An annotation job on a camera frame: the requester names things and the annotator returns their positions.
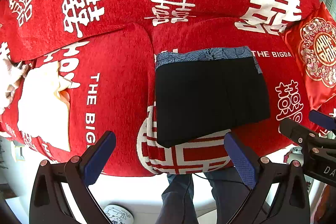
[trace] metal bolt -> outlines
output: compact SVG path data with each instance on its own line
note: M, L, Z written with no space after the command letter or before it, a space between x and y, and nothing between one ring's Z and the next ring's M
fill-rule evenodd
M72 163L76 163L76 162L79 162L79 157L78 156L73 156L72 158L71 158L71 162Z
M300 162L299 162L298 160L294 160L294 161L293 161L293 165L294 165L295 167L299 167L299 166L301 166L301 164L300 164Z
M264 163L264 164L269 163L269 159L268 159L267 157L262 157L262 158L260 159L260 161L261 161L262 163Z
M43 160L43 161L41 161L40 165L41 165L41 166L45 166L47 163L48 163L47 160Z

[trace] blue gripper pad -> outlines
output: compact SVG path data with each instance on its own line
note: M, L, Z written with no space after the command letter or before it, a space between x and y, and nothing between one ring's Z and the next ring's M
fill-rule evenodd
M112 131L106 131L99 141L89 150L83 161L87 160L82 171L82 179L86 187L95 184L115 146L116 136Z
M243 145L233 132L225 135L224 147L242 181L253 189L258 183L260 171L257 154L249 147Z
M336 129L336 122L333 117L325 115L321 112L316 110L311 110L308 116L309 120L327 130L335 130Z

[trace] round white object with cartoon drawing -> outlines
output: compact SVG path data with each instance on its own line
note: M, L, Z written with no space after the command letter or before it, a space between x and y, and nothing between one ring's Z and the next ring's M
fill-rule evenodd
M104 209L104 213L112 224L133 224L134 222L132 214L118 205L107 205Z

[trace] red satin pillow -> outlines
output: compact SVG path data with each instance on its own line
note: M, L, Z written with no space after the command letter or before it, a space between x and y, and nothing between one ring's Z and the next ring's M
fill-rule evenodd
M284 40L301 71L310 109L318 109L336 95L336 22L322 2Z

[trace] red fabric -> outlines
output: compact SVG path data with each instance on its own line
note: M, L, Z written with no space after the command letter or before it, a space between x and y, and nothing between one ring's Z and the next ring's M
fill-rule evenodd
M64 0L22 1L21 4L26 3L27 11L23 18L14 12L18 8L16 4L11 9L9 0L0 0L0 23L3 23L0 37L8 42L11 58L14 61L35 59L37 67L46 62L61 61L64 67L61 75L73 73L72 80L80 84L68 90L71 152L54 148L41 138L16 134L18 140L22 138L31 148L55 162L81 155L87 145L95 143L88 132L92 132L97 141L105 130L112 130L117 135L117 147L104 168L108 175L192 173L232 165L223 149L223 133L171 149L163 149L156 143L154 54L162 51L184 53L209 47L251 48L268 86L271 118L234 131L257 154L266 155L290 144L290 140L278 132L279 123L285 117L312 127L308 121L310 107L300 71L277 31L285 27L284 24L291 25L293 21L305 18L319 7L319 0L290 0L291 5L294 3L297 7L293 5L289 10L279 5L289 4L287 0L274 0L276 7L272 8L254 4L252 0L186 0L189 6L183 6L183 0L166 0L165 8L156 7L163 6L156 0L99 0L75 8L77 15L85 13L82 9L86 9L90 18L88 7L91 11L95 6L97 9L104 7L99 20L94 19L87 26L79 23L82 37L78 37L74 23L73 32L64 30ZM247 17L250 8L260 11ZM258 18L263 22L249 25ZM80 44L76 48L79 52L66 47L78 41L89 43ZM73 59L65 61L70 58L77 59L78 64ZM101 73L100 80L95 83L91 77L98 73ZM98 84L97 94L88 94L89 85L94 84ZM2 127L7 123L15 132L20 92L16 92L11 108L2 116ZM91 104L93 98L88 103L88 96L95 95L96 104ZM94 125L86 123L86 113L96 114ZM95 129L89 131L86 126Z
M318 109L336 95L336 22L322 2L284 38L304 78L310 108Z

